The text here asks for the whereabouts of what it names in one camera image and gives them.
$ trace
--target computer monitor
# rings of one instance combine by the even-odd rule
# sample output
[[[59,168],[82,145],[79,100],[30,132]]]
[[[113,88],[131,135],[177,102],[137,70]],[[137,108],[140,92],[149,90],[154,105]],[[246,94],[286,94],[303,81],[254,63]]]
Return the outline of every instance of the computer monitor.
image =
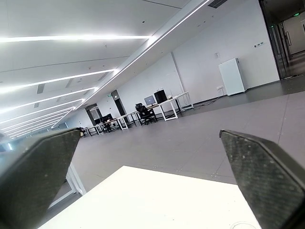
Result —
[[[156,103],[156,101],[154,100],[154,98],[153,98],[152,95],[149,96],[149,97],[147,97],[147,98],[145,98],[144,100],[145,100],[145,102],[146,102],[146,105],[152,105],[152,104],[155,104],[155,103]]]

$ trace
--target air vent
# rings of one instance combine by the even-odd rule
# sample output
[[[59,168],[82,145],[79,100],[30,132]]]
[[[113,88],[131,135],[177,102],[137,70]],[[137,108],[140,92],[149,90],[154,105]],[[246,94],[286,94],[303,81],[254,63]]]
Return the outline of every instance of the air vent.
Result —
[[[85,108],[85,107],[87,107],[87,106],[88,106],[88,104],[84,104],[84,105],[82,105],[79,109]]]
[[[43,93],[44,86],[45,86],[45,83],[38,85],[37,94]]]
[[[104,76],[102,76],[100,79],[98,79],[98,81],[101,81],[104,78]]]
[[[228,0],[215,0],[215,1],[212,1],[208,6],[217,9],[222,4],[224,4],[226,1],[228,1]]]
[[[66,85],[66,88],[70,87],[70,84],[72,83],[73,79],[70,79],[69,82]]]

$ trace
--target computer tower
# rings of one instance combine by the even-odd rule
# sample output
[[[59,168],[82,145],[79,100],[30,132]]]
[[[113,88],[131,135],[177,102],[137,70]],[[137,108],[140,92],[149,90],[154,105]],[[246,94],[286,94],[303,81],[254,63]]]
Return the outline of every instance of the computer tower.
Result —
[[[158,104],[163,103],[167,100],[164,90],[156,92],[154,94],[154,97],[156,98]]]

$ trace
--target ceiling light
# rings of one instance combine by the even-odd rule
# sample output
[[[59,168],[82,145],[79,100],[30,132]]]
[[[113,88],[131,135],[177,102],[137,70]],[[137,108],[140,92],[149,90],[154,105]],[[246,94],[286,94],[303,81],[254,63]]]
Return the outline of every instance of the ceiling light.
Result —
[[[77,40],[126,40],[150,39],[151,36],[119,36],[119,35],[79,35],[79,36],[39,36],[39,37],[3,37],[0,43],[7,42],[34,42],[34,41],[77,41]]]
[[[107,86],[112,80],[114,80],[116,77],[118,77],[122,72],[124,72],[127,68],[129,68],[133,63],[135,63],[138,59],[140,59],[143,55],[145,55],[150,49],[152,49],[157,43],[159,43],[164,37],[166,37],[169,33],[171,33],[174,29],[176,29],[179,25],[181,25],[184,21],[186,21],[189,17],[191,17],[194,13],[196,13],[199,9],[201,9],[205,4],[207,4],[211,0],[206,0],[202,4],[200,4],[196,9],[194,9],[189,15],[187,15],[185,18],[183,18],[179,23],[177,23],[174,27],[172,27],[167,33],[163,34],[160,38],[154,41],[154,43],[147,48],[144,52],[141,53],[136,59],[134,59],[130,64],[128,64],[126,67],[124,67],[122,70],[120,70],[118,73],[114,73],[114,77],[112,77],[106,84],[104,84],[102,87],[100,87],[94,94],[92,94],[88,99],[86,99],[83,103],[81,103],[75,110],[80,108],[85,102],[87,102],[89,99],[91,99],[93,96],[95,96],[101,89],[103,89],[105,86]]]
[[[11,146],[10,143],[8,143],[8,146],[9,146],[9,149],[10,149],[10,150],[13,150],[13,147]]]
[[[51,123],[45,124],[45,125],[43,125],[43,126],[39,126],[39,127],[30,129],[30,130],[24,131],[24,132],[22,132],[22,133],[18,133],[18,134],[12,135],[12,136],[10,136],[10,137],[15,137],[15,136],[16,136],[16,137],[19,137],[19,136],[22,136],[22,135],[24,135],[24,134],[26,134],[26,133],[31,133],[31,132],[34,132],[34,131],[36,131],[36,130],[40,130],[40,129],[42,129],[42,128],[46,128],[47,126],[53,125],[53,123],[54,123],[54,122],[51,122]]]
[[[54,120],[58,121],[58,120],[61,119],[62,117],[63,117],[63,116],[57,117],[57,118],[53,118],[53,119],[48,120],[48,121],[45,121],[45,122],[43,122],[43,123],[39,123],[39,124],[36,124],[36,125],[32,125],[32,126],[30,126],[30,127],[28,127],[28,128],[25,128],[25,129],[22,129],[22,130],[19,130],[19,131],[16,131],[16,132],[14,132],[14,133],[10,133],[10,134],[7,134],[7,135],[10,136],[10,135],[13,135],[13,134],[15,134],[15,133],[18,133],[18,132],[20,132],[20,131],[30,129],[30,128],[32,128],[32,127],[35,127],[35,126],[38,126],[38,125],[41,125],[41,124],[44,124],[44,123],[48,123],[48,122],[50,122],[50,121],[54,121]],[[20,127],[15,128],[15,129],[8,130],[8,131],[6,131],[5,133],[11,132],[11,131],[13,131],[13,130],[20,129],[20,128],[25,127],[25,126],[27,126],[27,125],[20,126]]]
[[[68,110],[73,110],[73,107],[69,107],[69,108],[66,108],[66,109],[63,109],[63,110],[60,110],[60,111],[56,111],[56,112],[53,112],[53,113],[50,113],[50,114],[46,114],[46,115],[40,116],[40,117],[38,117],[38,118],[33,118],[33,119],[27,120],[27,121],[22,122],[22,123],[18,123],[18,124],[15,124],[15,125],[11,125],[11,126],[8,126],[8,127],[3,128],[3,129],[1,129],[1,130],[7,130],[7,129],[10,129],[10,128],[15,127],[15,126],[22,125],[22,124],[24,124],[24,123],[28,123],[28,122],[31,122],[31,121],[34,121],[34,120],[37,120],[37,119],[40,119],[40,118],[47,117],[47,116],[49,116],[49,115],[53,115],[53,114],[58,113],[57,115],[53,115],[53,116],[51,116],[51,117],[47,117],[47,118],[45,118],[45,119],[41,119],[41,120],[37,121],[37,122],[40,122],[40,121],[42,121],[42,120],[46,120],[46,119],[49,119],[49,118],[53,118],[53,117],[62,115],[62,114],[64,114],[64,113],[68,112]]]
[[[76,91],[76,92],[70,92],[70,93],[67,93],[67,94],[61,94],[61,95],[54,96],[54,97],[51,97],[51,98],[41,99],[41,100],[38,100],[38,101],[35,101],[35,102],[31,102],[31,103],[27,103],[27,104],[15,106],[15,107],[2,109],[2,110],[0,110],[0,114],[3,114],[3,113],[8,112],[8,111],[16,110],[16,109],[24,107],[24,106],[28,106],[28,105],[32,105],[32,104],[36,104],[36,103],[41,103],[41,102],[45,102],[45,101],[48,101],[48,100],[51,100],[51,99],[57,99],[57,98],[60,98],[60,97],[64,97],[64,96],[68,96],[68,95],[76,94],[76,93],[80,93],[80,92],[85,92],[85,91],[92,90],[92,89],[96,90],[96,87],[91,87],[91,88],[83,89],[83,90]]]
[[[53,109],[53,108],[56,108],[56,107],[59,107],[59,106],[64,106],[64,105],[67,105],[67,104],[75,103],[75,102],[78,102],[78,101],[84,101],[84,99],[78,99],[78,100],[74,100],[74,101],[71,101],[71,102],[68,102],[68,103],[65,103],[65,104],[60,104],[60,105],[52,106],[52,107],[49,107],[49,108],[46,108],[46,109],[43,109],[43,110],[39,110],[39,111],[35,111],[35,112],[32,112],[32,113],[24,114],[24,115],[18,116],[16,118],[11,118],[9,120],[2,121],[2,122],[0,122],[0,124],[7,123],[7,122],[10,122],[10,121],[13,121],[13,120],[16,120],[16,119],[19,119],[19,118],[23,118],[23,117],[26,117],[26,116],[29,116],[29,115],[33,115],[33,114],[36,114],[36,113],[39,113],[39,112],[42,112],[42,111],[47,111],[47,110],[50,110],[50,109]]]
[[[12,91],[16,91],[21,88],[26,88],[26,87],[31,87],[31,86],[36,86],[44,83],[52,83],[52,82],[57,82],[61,80],[68,80],[68,79],[73,79],[73,78],[78,78],[78,77],[84,77],[84,76],[89,76],[89,75],[97,75],[101,73],[109,73],[109,72],[114,72],[115,69],[110,69],[110,70],[104,70],[104,71],[99,71],[99,72],[93,72],[93,73],[86,73],[86,74],[81,74],[81,75],[73,75],[73,76],[67,76],[63,78],[58,78],[58,79],[53,79],[53,80],[46,80],[46,81],[41,81],[41,82],[36,82],[36,83],[29,83],[29,84],[24,84],[24,85],[19,85],[19,86],[13,86],[13,87],[4,87],[1,88],[0,93],[8,93]]]
[[[57,123],[59,123],[65,116],[67,116],[72,110],[70,110],[67,114],[65,114],[60,120],[58,120]]]

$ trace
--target white table surface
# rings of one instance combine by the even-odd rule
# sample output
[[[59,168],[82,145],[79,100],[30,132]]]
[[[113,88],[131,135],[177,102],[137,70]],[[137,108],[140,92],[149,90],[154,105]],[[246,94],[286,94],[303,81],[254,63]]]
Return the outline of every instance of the white table surface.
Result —
[[[260,229],[236,185],[132,167],[120,168],[40,227],[99,228]]]

